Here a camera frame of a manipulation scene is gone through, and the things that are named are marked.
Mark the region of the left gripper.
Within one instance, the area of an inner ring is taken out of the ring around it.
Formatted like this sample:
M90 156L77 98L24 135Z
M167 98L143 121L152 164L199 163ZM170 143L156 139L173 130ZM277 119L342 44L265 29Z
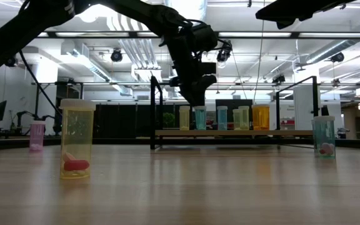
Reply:
M217 42L217 36L210 26L182 27L167 36L172 68L177 73L176 77L170 79L169 85L179 86L181 96L190 105L204 106L206 89L217 82L214 75L204 76L207 71L201 62L201 54L213 50Z

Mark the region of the yellow medicine bottle white cap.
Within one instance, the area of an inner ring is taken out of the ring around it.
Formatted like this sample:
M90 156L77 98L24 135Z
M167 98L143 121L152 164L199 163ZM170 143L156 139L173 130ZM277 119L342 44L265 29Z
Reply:
M93 122L96 105L83 99L63 99L61 136L61 179L90 176Z
M179 108L179 128L182 131L189 130L189 106L181 106Z

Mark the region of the pale green medicine bottle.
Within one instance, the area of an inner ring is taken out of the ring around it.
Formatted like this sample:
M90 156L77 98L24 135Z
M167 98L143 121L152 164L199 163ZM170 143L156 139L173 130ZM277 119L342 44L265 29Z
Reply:
M240 113L240 129L241 130L249 130L249 106L239 106Z
M239 109L232 110L234 130L240 130L241 128L241 117Z

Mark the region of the large orange medicine bottle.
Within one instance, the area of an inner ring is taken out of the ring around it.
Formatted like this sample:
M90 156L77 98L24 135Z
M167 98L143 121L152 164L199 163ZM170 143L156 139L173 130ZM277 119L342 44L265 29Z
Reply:
M252 106L252 126L254 130L269 130L270 105L257 104Z

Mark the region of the pink medicine bottle white cap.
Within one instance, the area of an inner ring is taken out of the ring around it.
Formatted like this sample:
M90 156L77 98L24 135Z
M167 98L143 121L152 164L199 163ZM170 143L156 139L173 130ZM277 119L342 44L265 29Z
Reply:
M45 125L46 123L44 121L32 122L29 140L30 152L41 152L43 150Z

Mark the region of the green potted plant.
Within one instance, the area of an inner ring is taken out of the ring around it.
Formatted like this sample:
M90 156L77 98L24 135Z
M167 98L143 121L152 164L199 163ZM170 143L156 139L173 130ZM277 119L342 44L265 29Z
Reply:
M164 112L162 115L163 128L174 128L175 115L173 113Z

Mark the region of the black partition panel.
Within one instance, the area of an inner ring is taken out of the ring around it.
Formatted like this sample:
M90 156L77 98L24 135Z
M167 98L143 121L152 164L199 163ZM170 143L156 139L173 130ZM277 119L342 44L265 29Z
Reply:
M150 105L98 104L94 112L94 138L148 137Z

